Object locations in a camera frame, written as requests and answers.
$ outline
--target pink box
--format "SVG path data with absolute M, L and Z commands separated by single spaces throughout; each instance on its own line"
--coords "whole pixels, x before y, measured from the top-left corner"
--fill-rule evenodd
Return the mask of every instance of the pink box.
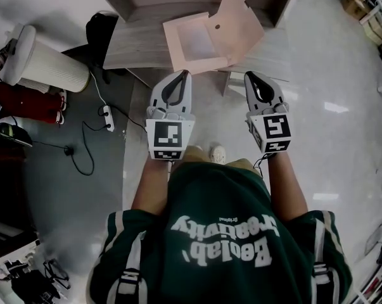
M 264 30 L 245 0 L 222 0 L 216 15 L 198 13 L 163 24 L 174 71 L 192 74 L 239 63 Z

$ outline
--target white sneaker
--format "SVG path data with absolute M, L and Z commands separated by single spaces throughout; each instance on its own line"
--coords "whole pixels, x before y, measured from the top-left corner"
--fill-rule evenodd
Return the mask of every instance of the white sneaker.
M 61 110 L 64 111 L 67 108 L 67 92 L 62 89 L 58 94 L 61 97 Z
M 226 162 L 226 150 L 221 145 L 214 146 L 210 149 L 209 157 L 213 163 L 223 165 Z
M 56 118 L 56 123 L 59 125 L 64 124 L 64 116 L 60 111 L 57 111 L 57 118 Z

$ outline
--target wire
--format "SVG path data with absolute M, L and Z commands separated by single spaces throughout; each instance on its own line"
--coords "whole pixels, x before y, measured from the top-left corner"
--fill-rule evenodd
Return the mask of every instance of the wire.
M 95 161 L 94 161 L 94 158 L 92 157 L 92 154 L 91 154 L 91 151 L 89 150 L 88 148 L 88 145 L 87 145 L 87 140 L 86 140 L 86 137 L 85 137 L 85 130 L 84 130 L 84 126 L 86 126 L 88 129 L 90 130 L 93 130 L 94 132 L 97 132 L 99 130 L 103 130 L 105 128 L 107 128 L 107 125 L 104 125 L 102 126 L 100 129 L 94 129 L 92 128 L 91 126 L 89 126 L 87 123 L 85 123 L 85 121 L 82 121 L 82 125 L 81 125 L 81 129 L 82 129 L 82 140 L 84 142 L 84 146 L 85 146 L 85 149 L 87 150 L 88 152 L 88 155 L 89 155 L 89 158 L 91 159 L 91 167 L 92 169 L 89 171 L 89 172 L 83 172 L 77 165 L 77 163 L 75 162 L 74 160 L 74 149 L 71 147 L 71 146 L 59 146 L 59 145 L 54 145 L 54 144 L 49 144 L 49 143 L 44 143 L 44 142 L 40 142 L 40 141 L 33 141 L 33 143 L 39 143 L 39 144 L 43 144 L 43 145 L 46 145 L 46 146 L 52 146 L 54 148 L 59 148 L 59 149 L 63 149 L 64 150 L 64 154 L 67 155 L 67 156 L 71 156 L 71 160 L 72 160 L 72 163 L 74 164 L 75 168 L 77 169 L 77 171 L 82 174 L 82 175 L 86 175 L 86 176 L 90 176 L 94 173 L 95 171 Z
M 13 118 L 13 120 L 15 121 L 15 125 L 17 126 L 17 127 L 19 127 L 19 125 L 18 125 L 18 122 L 16 121 L 16 118 L 15 117 L 13 117 L 13 116 L 11 116 L 12 118 Z
M 54 144 L 49 144 L 49 143 L 44 143 L 44 142 L 40 142 L 40 141 L 32 141 L 33 143 L 39 143 L 39 144 L 43 144 L 43 145 L 47 145 L 47 146 L 52 146 L 54 148 L 59 148 L 59 149 L 68 149 L 67 146 L 59 146 L 59 145 L 54 145 Z
M 258 168 L 259 170 L 260 170 L 260 174 L 261 174 L 261 178 L 264 178 L 264 176 L 262 175 L 262 170 L 261 170 L 261 163 L 264 161 L 264 160 L 266 160 L 266 159 L 268 159 L 268 158 L 270 158 L 270 157 L 272 157 L 273 156 L 273 153 L 266 153 L 265 155 L 263 155 L 262 156 L 262 158 L 259 158 L 255 163 L 254 163 L 254 166 L 253 166 L 253 169 L 256 169 L 256 168 Z
M 98 82 L 96 81 L 96 77 L 94 76 L 94 74 L 93 74 L 91 71 L 89 71 L 89 73 L 90 73 L 90 74 L 92 75 L 92 77 L 94 78 L 95 86 L 96 86 L 96 90 L 98 90 L 99 98 L 101 98 L 101 100 L 103 101 L 103 103 L 107 105 L 106 101 L 102 98 L 101 93 L 99 92 Z
M 119 111 L 120 113 L 122 113 L 123 115 L 125 115 L 125 116 L 127 117 L 127 119 L 129 119 L 134 125 L 137 125 L 137 126 L 141 127 L 145 132 L 147 132 L 146 129 L 144 128 L 144 126 L 142 126 L 141 124 L 139 124 L 139 123 L 135 122 L 133 119 L 131 119 L 131 118 L 129 117 L 129 115 L 128 115 L 126 112 L 124 112 L 124 111 L 121 110 L 118 106 L 115 106 L 114 104 L 108 104 L 108 103 L 102 98 L 102 96 L 101 96 L 101 94 L 100 94 L 100 92 L 99 92 L 98 81 L 96 80 L 96 77 L 94 76 L 94 74 L 93 74 L 91 71 L 89 71 L 89 73 L 90 73 L 90 74 L 92 75 L 92 77 L 94 78 L 95 86 L 96 86 L 96 90 L 98 90 L 99 98 L 101 98 L 101 100 L 103 101 L 103 103 L 105 104 L 105 106 L 109 106 L 110 108 L 114 108 L 114 109 L 116 109 L 117 111 Z M 98 108 L 98 115 L 99 115 L 99 116 L 103 116 L 103 114 L 101 114 L 101 113 L 99 112 L 101 108 L 103 108 L 103 106 L 100 106 L 100 107 Z

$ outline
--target black bag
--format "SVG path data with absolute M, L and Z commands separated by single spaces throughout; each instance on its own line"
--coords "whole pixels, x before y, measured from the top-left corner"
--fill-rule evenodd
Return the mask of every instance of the black bag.
M 86 25 L 87 41 L 94 57 L 93 61 L 100 68 L 103 68 L 103 62 L 117 19 L 117 16 L 96 13 Z

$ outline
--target gray floor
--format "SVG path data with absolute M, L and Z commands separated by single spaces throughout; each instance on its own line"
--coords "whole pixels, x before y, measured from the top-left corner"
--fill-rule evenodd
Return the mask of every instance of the gray floor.
M 110 74 L 105 85 L 95 71 L 99 89 L 107 102 L 127 111 L 134 78 L 130 74 Z M 102 105 L 94 81 L 80 93 L 68 93 L 65 123 L 30 122 L 33 140 L 60 146 L 74 145 L 75 160 L 88 172 L 91 163 L 82 142 L 81 123 L 104 126 L 97 114 Z M 87 275 L 99 254 L 107 215 L 122 209 L 122 170 L 125 155 L 127 120 L 113 111 L 116 129 L 92 132 L 85 128 L 87 145 L 95 161 L 95 171 L 86 177 L 76 171 L 62 149 L 35 144 L 27 150 L 25 186 L 33 220 L 47 257 L 57 258 L 72 278 L 70 301 L 85 302 Z

